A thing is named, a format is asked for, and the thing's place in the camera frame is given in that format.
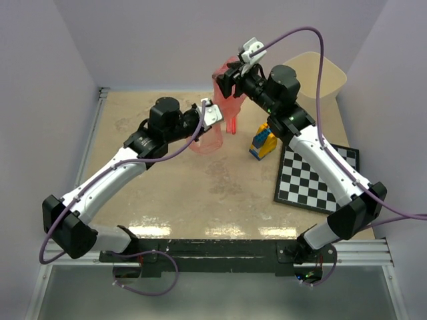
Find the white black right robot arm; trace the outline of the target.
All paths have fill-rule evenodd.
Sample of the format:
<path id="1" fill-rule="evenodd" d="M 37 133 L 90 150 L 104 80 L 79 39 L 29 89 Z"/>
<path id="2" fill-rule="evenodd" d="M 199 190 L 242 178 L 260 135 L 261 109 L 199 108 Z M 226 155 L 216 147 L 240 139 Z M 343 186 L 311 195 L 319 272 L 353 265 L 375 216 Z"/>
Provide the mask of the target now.
<path id="1" fill-rule="evenodd" d="M 268 114 L 272 133 L 308 162 L 340 206 L 325 222 L 300 234 L 286 251 L 295 263 L 313 261 L 323 247 L 351 239 L 379 216 L 382 206 L 375 198 L 383 200 L 387 189 L 381 182 L 373 184 L 361 176 L 318 133 L 319 122 L 296 102 L 300 83 L 291 67 L 276 65 L 264 77 L 258 64 L 244 71 L 242 62 L 231 62 L 213 80 L 223 97 L 246 95 L 261 107 Z"/>

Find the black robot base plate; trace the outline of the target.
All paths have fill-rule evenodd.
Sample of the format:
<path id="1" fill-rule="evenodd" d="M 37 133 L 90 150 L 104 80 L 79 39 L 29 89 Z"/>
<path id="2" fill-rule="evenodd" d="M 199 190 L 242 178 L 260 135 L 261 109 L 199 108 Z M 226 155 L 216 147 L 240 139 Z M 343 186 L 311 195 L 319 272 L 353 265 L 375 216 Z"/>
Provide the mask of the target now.
<path id="1" fill-rule="evenodd" d="M 300 253 L 295 240 L 245 239 L 138 239 L 131 249 L 115 255 L 99 254 L 113 263 L 119 277 L 161 277 L 181 273 L 273 273 L 291 277 L 304 263 L 333 263 L 336 250 L 327 245 L 313 253 Z"/>

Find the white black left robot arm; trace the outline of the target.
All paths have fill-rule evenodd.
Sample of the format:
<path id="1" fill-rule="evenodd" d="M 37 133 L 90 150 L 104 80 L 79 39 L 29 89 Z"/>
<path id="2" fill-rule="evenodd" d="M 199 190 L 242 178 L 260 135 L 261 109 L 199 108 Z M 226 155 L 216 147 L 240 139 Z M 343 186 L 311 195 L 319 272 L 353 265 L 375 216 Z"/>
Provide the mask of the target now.
<path id="1" fill-rule="evenodd" d="M 154 163 L 171 159 L 169 144 L 182 139 L 191 144 L 223 119 L 220 108 L 210 99 L 202 99 L 200 105 L 193 104 L 183 112 L 177 99 L 159 98 L 149 117 L 97 173 L 64 196 L 50 195 L 43 201 L 47 237 L 72 259 L 98 250 L 113 251 L 122 261 L 134 260 L 138 254 L 136 235 L 121 225 L 102 228 L 91 221 L 127 183 Z"/>

